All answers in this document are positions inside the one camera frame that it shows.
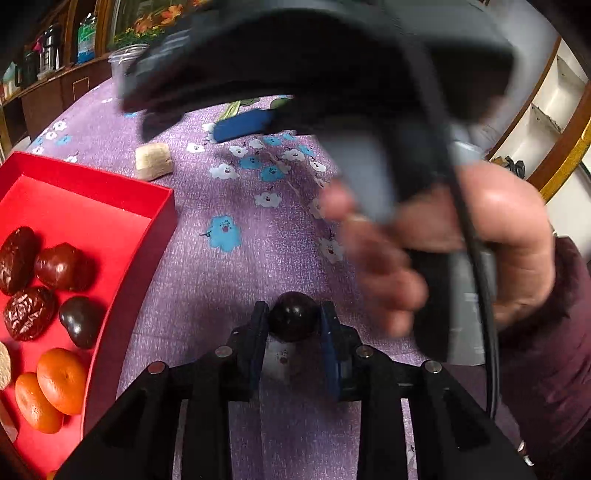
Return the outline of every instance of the orange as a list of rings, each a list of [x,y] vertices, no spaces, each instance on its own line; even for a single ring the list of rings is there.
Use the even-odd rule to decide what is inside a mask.
[[[64,416],[47,401],[34,373],[27,372],[17,378],[14,396],[18,409],[31,427],[43,433],[59,432]]]
[[[37,362],[39,386],[49,403],[65,415],[79,415],[84,403],[86,368],[63,348],[48,350]]]

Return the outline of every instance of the wrinkled red date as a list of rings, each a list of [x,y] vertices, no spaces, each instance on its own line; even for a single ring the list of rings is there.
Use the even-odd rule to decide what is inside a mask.
[[[8,235],[0,248],[0,291],[14,295],[25,288],[33,276],[39,241],[27,226]]]
[[[45,287],[30,287],[14,295],[4,308],[4,324],[12,338],[34,340],[51,323],[57,302]]]
[[[35,262],[35,275],[50,288],[84,291],[95,279],[95,265],[82,250],[59,244],[41,250]]]

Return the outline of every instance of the screw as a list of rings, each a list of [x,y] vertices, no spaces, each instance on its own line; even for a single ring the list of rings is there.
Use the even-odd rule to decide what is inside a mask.
[[[357,347],[355,353],[357,354],[357,356],[360,356],[361,358],[369,358],[374,354],[374,349],[371,348],[369,345],[361,345]]]
[[[226,358],[233,354],[233,351],[228,345],[222,345],[216,348],[216,357]]]
[[[164,362],[152,362],[148,365],[148,372],[152,375],[158,375],[164,372],[166,368],[166,364]]]
[[[430,374],[438,374],[443,369],[441,364],[435,360],[427,360],[424,366],[425,370],[427,370],[427,372]]]

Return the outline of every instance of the purple tablecloth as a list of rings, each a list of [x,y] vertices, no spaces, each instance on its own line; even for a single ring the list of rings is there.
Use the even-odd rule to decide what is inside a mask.
[[[314,138],[289,133],[211,143],[208,124],[225,107],[190,113],[154,140],[166,142],[174,160],[174,174],[155,182],[175,190],[178,227],[138,316],[119,392],[156,359],[175,366],[224,344],[255,301],[273,304],[289,290],[332,300],[365,342],[419,364],[411,341],[385,339],[371,328],[335,225],[317,209],[314,199],[336,173],[333,163]],[[139,119],[118,111],[108,80],[29,151],[134,176]],[[231,406],[236,480],[355,478],[359,405],[336,404],[324,388],[317,349],[306,352],[305,374],[290,385],[263,377],[256,400]],[[405,423],[408,429],[408,412]],[[416,478],[412,444],[407,451]]]

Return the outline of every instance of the red box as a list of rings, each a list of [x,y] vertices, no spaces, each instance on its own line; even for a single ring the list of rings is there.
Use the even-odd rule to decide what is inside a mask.
[[[53,347],[75,351],[90,366],[81,416],[66,417],[54,435],[33,430],[14,398],[14,382],[0,392],[19,428],[15,446],[36,473],[58,469],[115,401],[121,367],[144,296],[176,228],[174,192],[79,165],[14,153],[0,167],[0,244],[21,225],[40,236],[42,248],[68,242],[93,257],[97,279],[85,295],[108,307],[93,350],[81,351],[57,315],[31,342],[12,340],[0,322],[0,341],[8,347],[13,380],[34,372],[40,355]],[[72,293],[57,292],[60,304]],[[0,309],[8,297],[0,293]]]

